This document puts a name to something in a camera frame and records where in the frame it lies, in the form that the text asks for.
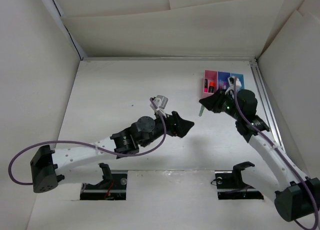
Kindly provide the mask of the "orange highlighter black body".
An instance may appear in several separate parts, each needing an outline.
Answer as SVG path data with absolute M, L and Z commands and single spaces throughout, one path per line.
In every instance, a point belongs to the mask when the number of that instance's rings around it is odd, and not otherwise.
M 211 81 L 209 83 L 209 87 L 208 87 L 208 93 L 214 93 L 215 92 L 215 87 L 216 87 L 216 83 Z

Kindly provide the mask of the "green eraser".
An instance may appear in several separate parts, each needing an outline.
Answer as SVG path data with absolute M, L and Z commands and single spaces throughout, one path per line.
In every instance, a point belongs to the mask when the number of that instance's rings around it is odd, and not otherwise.
M 199 116 L 201 117 L 203 115 L 205 107 L 203 105 L 201 105 L 200 107 L 200 111 L 199 111 Z

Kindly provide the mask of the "pink highlighter black body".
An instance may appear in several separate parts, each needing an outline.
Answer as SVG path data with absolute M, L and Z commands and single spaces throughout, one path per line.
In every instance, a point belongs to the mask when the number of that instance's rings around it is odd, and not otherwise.
M 204 92 L 208 93 L 208 80 L 206 78 L 204 79 Z

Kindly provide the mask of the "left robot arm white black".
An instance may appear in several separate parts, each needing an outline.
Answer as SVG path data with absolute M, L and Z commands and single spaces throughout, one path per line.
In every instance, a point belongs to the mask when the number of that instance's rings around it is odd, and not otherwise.
M 58 185 L 88 183 L 107 188 L 111 172 L 107 160 L 139 155 L 146 147 L 162 136 L 183 138 L 194 126 L 173 111 L 161 118 L 140 117 L 130 127 L 93 144 L 77 144 L 75 148 L 53 150 L 50 145 L 39 147 L 30 161 L 34 193 L 45 193 Z

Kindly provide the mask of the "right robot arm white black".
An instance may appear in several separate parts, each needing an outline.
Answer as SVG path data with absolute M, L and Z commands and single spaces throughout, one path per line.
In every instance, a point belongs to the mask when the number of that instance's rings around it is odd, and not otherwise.
M 273 173 L 265 177 L 251 162 L 233 167 L 231 181 L 237 187 L 245 184 L 257 189 L 270 199 L 276 211 L 287 222 L 314 214 L 319 223 L 320 181 L 311 179 L 293 163 L 275 140 L 266 136 L 270 129 L 256 114 L 258 101 L 255 94 L 246 89 L 233 95 L 218 90 L 211 96 L 199 100 L 213 113 L 226 113 L 235 119 L 235 126 L 245 141 L 254 148 Z

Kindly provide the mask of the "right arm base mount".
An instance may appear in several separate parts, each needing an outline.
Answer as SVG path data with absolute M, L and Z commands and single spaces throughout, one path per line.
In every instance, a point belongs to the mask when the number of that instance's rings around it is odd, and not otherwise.
M 216 170 L 211 185 L 216 186 L 219 200 L 264 200 L 262 193 L 243 182 L 242 171 L 255 165 L 242 162 L 232 170 Z

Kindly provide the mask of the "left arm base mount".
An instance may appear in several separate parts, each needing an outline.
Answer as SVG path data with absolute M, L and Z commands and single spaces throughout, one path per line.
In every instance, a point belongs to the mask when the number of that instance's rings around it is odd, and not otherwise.
M 108 164 L 100 163 L 101 181 L 95 185 L 83 183 L 80 192 L 82 201 L 124 201 L 127 198 L 127 170 L 111 170 Z

